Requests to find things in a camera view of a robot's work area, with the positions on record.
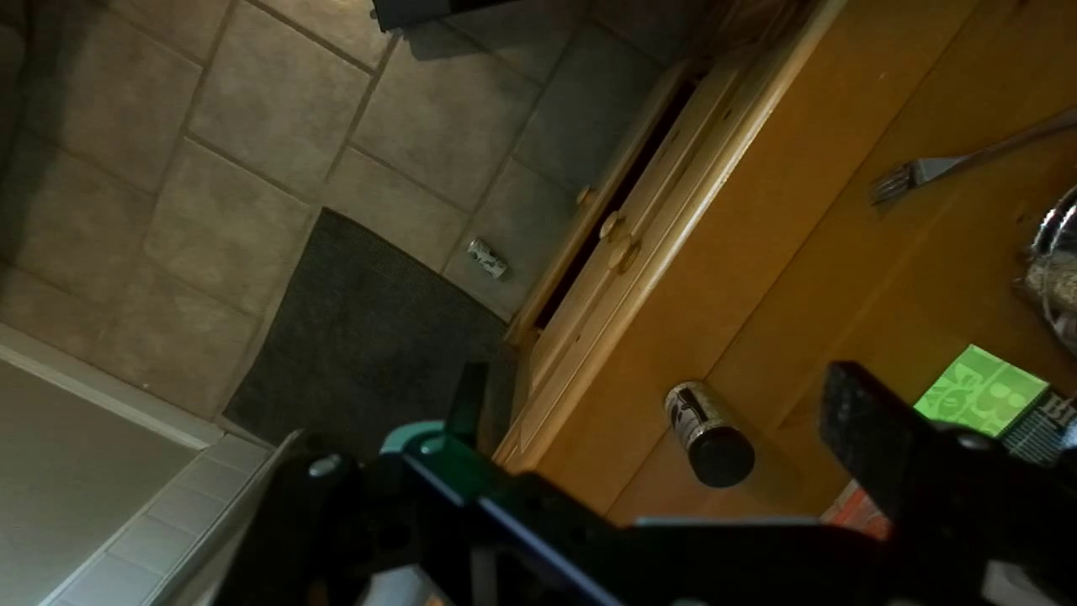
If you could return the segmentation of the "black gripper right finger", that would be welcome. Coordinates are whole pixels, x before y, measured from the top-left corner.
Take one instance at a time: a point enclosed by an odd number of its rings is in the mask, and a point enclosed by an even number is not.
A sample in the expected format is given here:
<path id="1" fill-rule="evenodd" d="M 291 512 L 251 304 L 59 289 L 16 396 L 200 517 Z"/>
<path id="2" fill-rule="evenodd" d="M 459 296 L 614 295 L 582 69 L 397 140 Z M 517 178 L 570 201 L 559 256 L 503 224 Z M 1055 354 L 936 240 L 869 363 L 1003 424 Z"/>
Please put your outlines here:
<path id="1" fill-rule="evenodd" d="M 869 369 L 836 361 L 824 370 L 817 436 L 888 518 L 939 506 L 953 444 Z"/>

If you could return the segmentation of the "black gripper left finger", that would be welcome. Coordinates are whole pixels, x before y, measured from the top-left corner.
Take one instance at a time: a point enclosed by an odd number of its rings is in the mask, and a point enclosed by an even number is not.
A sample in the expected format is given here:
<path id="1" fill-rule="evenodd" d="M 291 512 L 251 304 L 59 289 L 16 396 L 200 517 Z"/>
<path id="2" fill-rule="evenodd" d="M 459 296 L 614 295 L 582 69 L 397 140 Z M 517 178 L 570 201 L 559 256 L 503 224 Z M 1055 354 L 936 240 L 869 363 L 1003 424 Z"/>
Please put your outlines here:
<path id="1" fill-rule="evenodd" d="M 467 363 L 462 370 L 462 381 L 459 381 L 456 400 L 447 408 L 443 428 L 459 440 L 477 444 L 486 406 L 488 406 L 488 369 L 486 363 Z"/>

